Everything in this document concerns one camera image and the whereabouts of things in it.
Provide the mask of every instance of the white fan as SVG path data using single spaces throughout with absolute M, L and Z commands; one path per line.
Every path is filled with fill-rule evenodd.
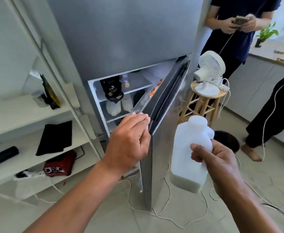
M 217 95 L 220 92 L 219 86 L 223 85 L 222 81 L 212 84 L 210 81 L 220 79 L 225 73 L 226 68 L 223 59 L 214 51 L 208 50 L 199 57 L 198 63 L 200 69 L 194 74 L 197 81 L 202 81 L 202 83 L 199 83 L 195 90 L 205 97 Z

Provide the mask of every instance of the potted plant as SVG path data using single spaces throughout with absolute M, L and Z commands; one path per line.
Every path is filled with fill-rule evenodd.
M 260 31 L 259 35 L 256 35 L 255 37 L 259 37 L 256 41 L 256 44 L 254 47 L 261 47 L 261 43 L 265 42 L 267 39 L 269 39 L 272 35 L 276 34 L 279 35 L 279 32 L 275 29 L 272 30 L 273 27 L 275 27 L 276 22 L 274 22 L 273 25 L 269 24 L 267 28 L 262 29 Z

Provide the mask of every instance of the fan base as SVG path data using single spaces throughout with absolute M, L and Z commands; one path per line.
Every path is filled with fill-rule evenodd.
M 197 91 L 200 95 L 204 96 L 204 97 L 212 97 L 212 96 L 216 96 L 220 90 L 217 86 L 212 85 L 210 83 L 207 84 L 205 89 L 202 89 L 203 83 L 199 83 L 196 87 L 195 87 L 195 91 Z

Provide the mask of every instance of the countertop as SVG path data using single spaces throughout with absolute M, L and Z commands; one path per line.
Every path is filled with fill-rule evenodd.
M 256 48 L 254 47 L 256 41 L 257 38 L 254 38 L 250 47 L 249 55 L 284 66 L 284 61 L 279 60 L 279 58 L 284 60 L 284 55 L 274 53 L 274 50 L 284 51 L 284 42 L 268 39 L 261 44 L 260 48 Z

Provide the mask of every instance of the forearm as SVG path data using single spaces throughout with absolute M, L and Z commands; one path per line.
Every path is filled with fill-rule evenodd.
M 272 19 L 269 19 L 269 18 L 261 18 L 261 19 L 257 18 L 254 31 L 260 31 L 262 29 L 267 28 L 271 21 Z
M 81 233 L 104 198 L 118 183 L 121 173 L 100 161 L 86 178 L 62 197 L 24 233 Z
M 240 233 L 282 233 L 246 186 L 231 192 L 224 202 Z
M 207 18 L 205 21 L 205 26 L 212 30 L 220 29 L 221 28 L 222 20 L 218 20 L 215 18 Z

